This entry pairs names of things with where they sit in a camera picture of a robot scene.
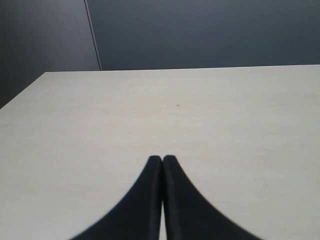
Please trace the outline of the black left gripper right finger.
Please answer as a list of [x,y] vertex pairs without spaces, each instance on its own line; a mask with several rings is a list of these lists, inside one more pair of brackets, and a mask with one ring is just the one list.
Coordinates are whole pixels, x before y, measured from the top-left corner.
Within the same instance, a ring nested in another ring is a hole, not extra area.
[[258,240],[223,215],[190,181],[178,159],[162,161],[163,206],[168,240]]

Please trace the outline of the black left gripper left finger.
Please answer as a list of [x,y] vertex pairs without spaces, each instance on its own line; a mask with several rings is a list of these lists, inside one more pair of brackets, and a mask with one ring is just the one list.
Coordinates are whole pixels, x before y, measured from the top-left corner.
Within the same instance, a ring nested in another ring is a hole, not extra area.
[[125,196],[74,240],[158,240],[163,200],[163,162],[148,158]]

